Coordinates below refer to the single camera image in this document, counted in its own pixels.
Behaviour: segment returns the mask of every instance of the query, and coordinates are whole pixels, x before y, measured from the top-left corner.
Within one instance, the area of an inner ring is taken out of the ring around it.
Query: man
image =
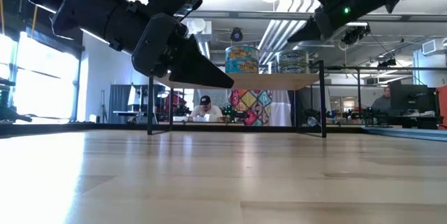
[[[222,117],[221,110],[216,105],[211,104],[211,98],[209,96],[203,96],[200,98],[200,105],[194,107],[191,117],[203,117],[205,114]]]
[[[385,87],[383,95],[377,98],[372,104],[372,109],[380,110],[380,112],[389,112],[391,109],[391,91],[390,87]]]

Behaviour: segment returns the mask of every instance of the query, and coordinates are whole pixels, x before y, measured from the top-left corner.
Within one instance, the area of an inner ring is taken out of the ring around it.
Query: wooden shelf
[[[232,89],[246,90],[299,90],[307,85],[318,82],[318,74],[228,74],[235,83]],[[169,81],[169,75],[154,80],[174,89],[222,89],[197,84],[185,84]]]

